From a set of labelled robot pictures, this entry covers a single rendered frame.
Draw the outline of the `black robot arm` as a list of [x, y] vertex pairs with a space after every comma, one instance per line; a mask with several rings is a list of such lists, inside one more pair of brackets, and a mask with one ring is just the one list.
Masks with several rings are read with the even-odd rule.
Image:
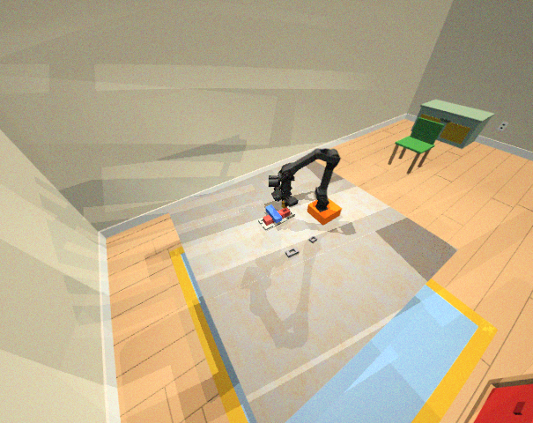
[[[281, 182], [282, 188], [289, 189], [291, 187], [291, 182], [295, 181], [294, 175], [296, 172], [315, 160], [326, 161], [326, 167], [322, 177], [321, 185], [315, 189], [315, 196], [317, 198], [315, 208], [319, 212], [328, 210], [329, 198], [327, 189], [329, 187], [329, 182], [334, 168], [337, 166], [340, 160], [340, 156], [335, 149], [315, 148], [312, 152], [300, 158], [299, 160], [283, 165], [281, 170], [278, 172], [278, 175], [269, 175], [269, 187], [279, 187]], [[280, 201], [282, 198], [285, 198], [284, 192], [281, 191], [280, 187], [272, 192], [271, 195], [275, 201]]]

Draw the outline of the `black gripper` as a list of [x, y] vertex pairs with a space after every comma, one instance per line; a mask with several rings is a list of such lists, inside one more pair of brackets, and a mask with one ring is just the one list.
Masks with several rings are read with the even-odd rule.
[[[295, 197], [290, 196], [292, 194], [292, 192], [291, 192], [292, 187], [290, 187], [289, 189], [284, 189], [284, 188], [281, 187], [281, 184], [279, 185], [279, 187], [281, 188], [281, 191], [283, 191], [284, 195], [285, 195], [285, 198], [281, 197], [282, 201], [285, 202], [285, 206], [288, 205], [289, 207], [292, 207], [292, 206], [298, 204], [299, 201]], [[279, 187], [275, 187], [274, 191], [279, 189]]]

